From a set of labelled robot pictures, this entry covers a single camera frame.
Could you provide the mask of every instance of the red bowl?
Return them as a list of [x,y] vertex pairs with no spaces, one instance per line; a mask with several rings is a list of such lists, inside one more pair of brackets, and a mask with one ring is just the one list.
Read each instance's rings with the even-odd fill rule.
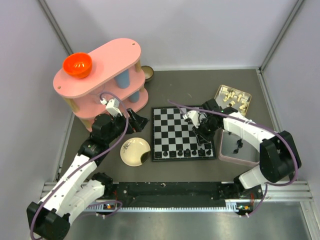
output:
[[83,79],[91,73],[92,59],[87,53],[76,52],[63,61],[62,68],[70,76]]

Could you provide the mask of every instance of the white plate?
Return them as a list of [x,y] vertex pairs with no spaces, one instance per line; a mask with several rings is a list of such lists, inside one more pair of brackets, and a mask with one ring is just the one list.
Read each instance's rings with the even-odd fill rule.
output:
[[120,157],[122,161],[131,167],[142,165],[150,156],[149,143],[140,138],[133,137],[125,141],[120,149]]

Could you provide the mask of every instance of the chessboard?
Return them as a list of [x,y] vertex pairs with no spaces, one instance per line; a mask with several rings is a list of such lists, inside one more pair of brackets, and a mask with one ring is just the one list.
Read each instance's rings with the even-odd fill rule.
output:
[[[205,117],[205,114],[200,115],[200,119]],[[153,107],[151,160],[160,162],[216,159],[214,143],[198,145],[192,128],[193,124],[183,119],[178,108]]]

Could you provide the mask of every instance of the white wall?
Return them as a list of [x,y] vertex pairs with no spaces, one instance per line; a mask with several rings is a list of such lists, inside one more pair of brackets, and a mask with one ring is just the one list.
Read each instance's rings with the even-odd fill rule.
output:
[[0,239],[25,240],[70,115],[53,89],[66,53],[35,0],[6,1],[0,32]]
[[74,52],[132,38],[155,69],[260,66],[297,0],[47,0]]
[[283,129],[293,134],[320,210],[320,1],[305,1],[265,71]]

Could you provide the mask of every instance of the pink wooden shelf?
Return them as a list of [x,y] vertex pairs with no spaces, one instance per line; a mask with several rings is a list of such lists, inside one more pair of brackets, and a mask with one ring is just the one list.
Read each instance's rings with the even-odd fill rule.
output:
[[63,69],[55,75],[53,87],[62,97],[79,98],[112,81],[115,76],[139,61],[141,48],[134,40],[118,38],[88,54],[92,58],[92,71],[89,76],[77,79],[69,76]]
[[[116,84],[116,81],[112,79],[106,82],[105,84],[101,85],[93,92],[79,98],[74,98],[74,102],[79,107],[79,111],[74,112],[74,114],[81,119],[89,120],[105,112],[106,106],[102,105],[99,100],[99,95],[103,91],[110,91],[121,100],[125,100],[130,95],[141,89],[142,86],[145,84],[146,79],[144,71],[136,72],[134,66],[130,67],[129,80],[130,85],[125,89],[119,88]],[[107,100],[112,98],[112,96],[108,94],[104,95],[104,97]]]
[[[127,98],[126,100],[123,101],[123,103],[124,103],[124,105],[125,105],[125,107],[127,109],[131,108],[133,111],[137,112],[147,104],[148,99],[149,99],[148,92],[147,92],[147,90],[144,89],[143,91],[140,91],[139,101],[137,101],[135,103],[132,103]],[[95,116],[93,118],[91,118],[91,119],[88,119],[88,121],[92,125],[94,123],[94,121],[95,121]],[[90,132],[92,131],[91,127],[87,127],[86,129],[88,131],[90,131]]]

